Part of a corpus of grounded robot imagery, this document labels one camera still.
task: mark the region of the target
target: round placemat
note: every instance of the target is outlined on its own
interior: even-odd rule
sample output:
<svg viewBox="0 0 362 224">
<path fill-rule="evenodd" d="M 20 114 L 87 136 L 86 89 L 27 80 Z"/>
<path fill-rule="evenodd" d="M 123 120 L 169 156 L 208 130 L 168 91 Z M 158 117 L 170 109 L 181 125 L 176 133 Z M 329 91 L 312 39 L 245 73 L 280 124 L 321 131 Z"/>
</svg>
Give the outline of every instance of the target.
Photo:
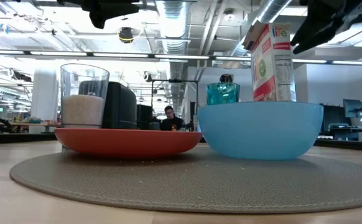
<svg viewBox="0 0 362 224">
<path fill-rule="evenodd" d="M 362 206 L 362 166 L 315 156 L 250 161 L 197 147 L 167 159 L 120 161 L 62 152 L 21 162 L 10 176 L 63 198 L 147 210 L 298 213 Z"/>
</svg>

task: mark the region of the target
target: wooden table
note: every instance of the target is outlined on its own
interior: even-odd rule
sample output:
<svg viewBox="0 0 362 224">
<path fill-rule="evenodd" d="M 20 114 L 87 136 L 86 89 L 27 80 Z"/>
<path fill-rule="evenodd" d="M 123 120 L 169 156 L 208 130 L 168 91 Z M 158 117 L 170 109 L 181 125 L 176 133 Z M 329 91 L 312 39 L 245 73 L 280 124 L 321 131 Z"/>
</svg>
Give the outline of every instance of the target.
<svg viewBox="0 0 362 224">
<path fill-rule="evenodd" d="M 9 178 L 9 169 L 18 162 L 60 151 L 57 141 L 0 144 L 0 224 L 362 224 L 362 208 L 296 215 L 210 215 L 105 207 L 36 192 Z M 308 154 L 362 164 L 362 151 L 313 147 Z"/>
</svg>

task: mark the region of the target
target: orange plate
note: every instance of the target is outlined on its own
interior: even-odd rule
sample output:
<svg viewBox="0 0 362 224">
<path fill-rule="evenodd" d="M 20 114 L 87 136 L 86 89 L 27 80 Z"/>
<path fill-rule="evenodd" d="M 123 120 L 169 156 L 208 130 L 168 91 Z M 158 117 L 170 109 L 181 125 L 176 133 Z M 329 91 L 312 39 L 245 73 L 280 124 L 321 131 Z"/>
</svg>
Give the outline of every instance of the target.
<svg viewBox="0 0 362 224">
<path fill-rule="evenodd" d="M 171 156 L 195 147 L 201 133 L 130 129 L 57 128 L 57 139 L 68 149 L 105 157 Z"/>
</svg>

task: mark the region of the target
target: sugar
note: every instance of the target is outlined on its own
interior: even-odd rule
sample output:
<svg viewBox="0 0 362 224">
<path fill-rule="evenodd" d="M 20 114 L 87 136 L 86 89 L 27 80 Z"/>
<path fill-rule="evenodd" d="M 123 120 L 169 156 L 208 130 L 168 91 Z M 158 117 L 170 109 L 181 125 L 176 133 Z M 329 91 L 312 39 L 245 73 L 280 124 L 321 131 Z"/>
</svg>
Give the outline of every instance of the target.
<svg viewBox="0 0 362 224">
<path fill-rule="evenodd" d="M 62 99 L 62 123 L 66 128 L 100 128 L 104 99 L 72 95 Z"/>
</svg>

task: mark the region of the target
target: light blue plastic bowl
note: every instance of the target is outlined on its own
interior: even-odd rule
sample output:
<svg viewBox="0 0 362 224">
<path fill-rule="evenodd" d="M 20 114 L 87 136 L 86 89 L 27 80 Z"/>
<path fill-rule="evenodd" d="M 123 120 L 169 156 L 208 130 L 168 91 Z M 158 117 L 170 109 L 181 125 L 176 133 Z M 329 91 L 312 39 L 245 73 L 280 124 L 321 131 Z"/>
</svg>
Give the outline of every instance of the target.
<svg viewBox="0 0 362 224">
<path fill-rule="evenodd" d="M 247 102 L 199 109 L 209 146 L 240 159 L 285 160 L 306 153 L 318 137 L 323 106 L 296 102 Z"/>
</svg>

